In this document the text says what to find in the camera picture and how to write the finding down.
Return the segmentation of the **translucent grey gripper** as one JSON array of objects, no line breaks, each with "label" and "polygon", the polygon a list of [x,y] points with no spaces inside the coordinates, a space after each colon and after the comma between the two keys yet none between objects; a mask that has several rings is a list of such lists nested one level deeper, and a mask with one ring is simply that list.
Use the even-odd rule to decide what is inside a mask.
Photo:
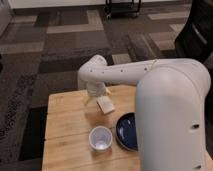
[{"label": "translucent grey gripper", "polygon": [[111,95],[111,91],[105,87],[104,83],[87,83],[86,88],[89,96],[84,99],[84,105],[87,105],[92,97],[99,97],[105,93]]}]

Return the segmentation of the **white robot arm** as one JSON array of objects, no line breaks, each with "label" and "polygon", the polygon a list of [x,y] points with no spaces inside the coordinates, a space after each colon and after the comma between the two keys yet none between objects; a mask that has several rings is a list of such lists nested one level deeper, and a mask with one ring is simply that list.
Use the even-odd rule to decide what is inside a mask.
[{"label": "white robot arm", "polygon": [[134,85],[135,122],[142,171],[207,171],[207,68],[190,58],[154,59],[109,66],[100,55],[79,77],[92,94],[106,83]]}]

